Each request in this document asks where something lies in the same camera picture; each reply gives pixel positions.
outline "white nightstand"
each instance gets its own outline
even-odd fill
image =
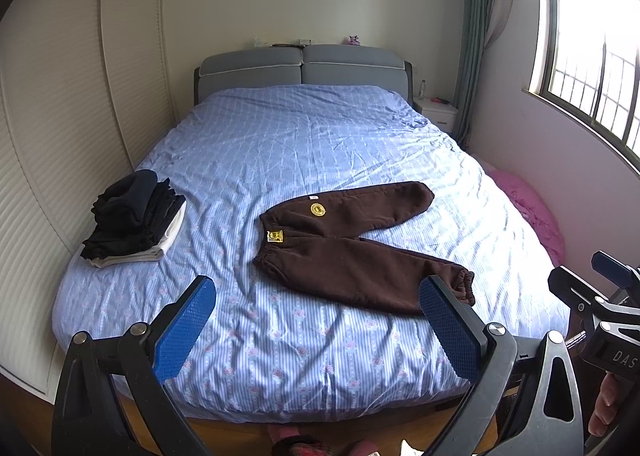
[[[431,98],[420,100],[415,97],[414,107],[422,113],[422,116],[426,116],[434,126],[438,126],[444,132],[453,132],[458,114],[458,110],[453,106],[431,102]]]

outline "curtain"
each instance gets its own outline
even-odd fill
[[[482,52],[490,27],[493,4],[494,0],[465,0],[462,50],[453,97],[453,105],[458,109],[454,137],[463,148],[469,138],[472,104],[478,88]]]

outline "pink blanket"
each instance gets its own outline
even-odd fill
[[[522,178],[510,172],[496,169],[489,171],[488,175],[531,225],[554,266],[560,266],[564,262],[564,237],[560,233],[556,218],[540,195]]]

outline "metal screw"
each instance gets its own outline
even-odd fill
[[[136,337],[144,335],[146,333],[146,324],[143,322],[136,322],[130,329],[132,335]]]
[[[549,332],[549,340],[552,341],[553,344],[561,344],[564,342],[564,337],[559,331],[551,330]]]
[[[86,333],[80,331],[74,335],[74,344],[82,344],[86,340]]]
[[[507,331],[507,328],[498,322],[490,323],[487,329],[489,330],[489,333],[493,335],[504,335]]]

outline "white garment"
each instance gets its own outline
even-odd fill
[[[175,215],[175,218],[169,224],[164,236],[156,246],[152,246],[144,252],[137,252],[129,256],[111,256],[104,259],[92,259],[91,264],[96,268],[106,268],[107,266],[118,264],[120,262],[160,261],[162,256],[164,256],[167,250],[174,244],[175,238],[182,226],[182,221],[184,220],[184,210],[186,206],[187,202],[182,204],[182,207],[180,207],[180,210]]]

